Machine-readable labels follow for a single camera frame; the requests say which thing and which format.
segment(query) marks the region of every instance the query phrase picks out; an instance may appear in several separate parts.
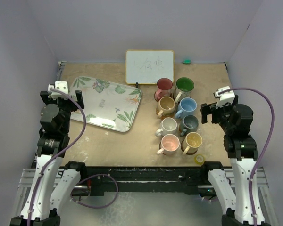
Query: black metal bar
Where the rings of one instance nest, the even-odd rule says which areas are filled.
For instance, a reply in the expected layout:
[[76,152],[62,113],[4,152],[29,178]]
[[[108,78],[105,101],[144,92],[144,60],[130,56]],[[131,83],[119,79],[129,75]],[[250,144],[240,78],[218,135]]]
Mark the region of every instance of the black metal bar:
[[[201,167],[87,167],[87,175],[109,174],[121,192],[180,192],[199,194],[198,185],[207,185]],[[108,177],[91,179],[91,195],[115,191]]]

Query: tray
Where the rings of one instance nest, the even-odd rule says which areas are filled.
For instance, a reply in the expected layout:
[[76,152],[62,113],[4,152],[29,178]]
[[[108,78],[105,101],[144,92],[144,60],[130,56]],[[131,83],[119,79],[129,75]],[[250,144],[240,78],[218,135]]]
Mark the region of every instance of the tray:
[[[70,86],[70,96],[75,100],[76,90],[82,91],[87,123],[120,132],[132,127],[142,97],[140,89],[80,76]],[[83,121],[83,116],[78,110],[71,119]]]

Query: mug handle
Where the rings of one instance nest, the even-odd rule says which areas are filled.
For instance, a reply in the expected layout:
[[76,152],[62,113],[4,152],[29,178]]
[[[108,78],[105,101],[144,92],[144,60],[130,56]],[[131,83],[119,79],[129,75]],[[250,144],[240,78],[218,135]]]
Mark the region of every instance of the mug handle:
[[178,103],[180,96],[182,95],[182,92],[179,92],[177,94],[177,97],[175,98],[175,103]]
[[158,129],[158,130],[156,130],[156,132],[155,132],[155,136],[162,136],[162,134],[161,134],[161,132],[162,131],[164,131],[163,129]]
[[187,129],[183,129],[183,131],[181,132],[180,136],[183,137],[184,134],[186,133],[186,131],[188,131]]
[[160,155],[160,154],[162,154],[163,152],[164,152],[164,149],[161,148],[161,149],[159,149],[159,150],[156,152],[156,154],[157,154],[157,155]]
[[190,149],[190,147],[189,147],[189,146],[187,146],[187,147],[186,147],[186,149],[185,149],[185,151],[183,152],[183,155],[187,154],[187,153],[188,153],[188,151],[189,151],[189,149]]
[[158,100],[158,97],[159,97],[159,95],[161,94],[161,92],[162,92],[162,91],[161,91],[160,89],[155,92],[154,98],[155,98],[156,100]]
[[179,119],[180,118],[180,114],[183,112],[183,110],[179,110],[176,114],[175,114],[175,118]]
[[157,118],[158,118],[158,119],[160,119],[160,118],[162,117],[162,113],[163,113],[163,112],[164,112],[163,110],[160,110],[160,111],[159,111],[159,113],[157,114]]

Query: blue mug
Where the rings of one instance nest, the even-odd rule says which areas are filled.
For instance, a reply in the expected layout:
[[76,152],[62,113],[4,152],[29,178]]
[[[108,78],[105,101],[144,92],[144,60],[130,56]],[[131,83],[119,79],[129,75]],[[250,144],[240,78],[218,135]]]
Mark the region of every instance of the blue mug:
[[186,97],[180,101],[175,118],[179,119],[184,118],[187,115],[193,115],[196,108],[196,101],[190,97]]

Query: beige table surface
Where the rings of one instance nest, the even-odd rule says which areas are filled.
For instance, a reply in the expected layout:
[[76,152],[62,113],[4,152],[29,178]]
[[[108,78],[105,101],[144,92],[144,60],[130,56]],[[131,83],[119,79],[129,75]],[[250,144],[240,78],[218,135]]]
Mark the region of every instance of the beige table surface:
[[[125,83],[125,64],[73,64],[67,63],[61,80],[72,84],[78,76],[89,76],[107,81]],[[197,102],[195,116],[200,121],[198,133],[203,144],[197,154],[206,161],[220,161],[229,166],[227,152],[223,147],[224,132],[219,125],[201,124],[200,105],[213,103],[213,92],[220,87],[230,86],[224,64],[175,64],[175,81],[180,77],[191,78],[195,83],[192,98]],[[199,166],[195,155],[182,155],[177,150],[173,156],[156,155],[162,137],[154,136],[161,120],[156,118],[157,102],[154,100],[155,85],[140,85],[142,98],[133,125],[128,132],[121,133],[87,124],[82,138],[65,154],[63,165],[68,161],[83,161],[87,166]],[[70,142],[82,129],[82,122],[71,120]]]

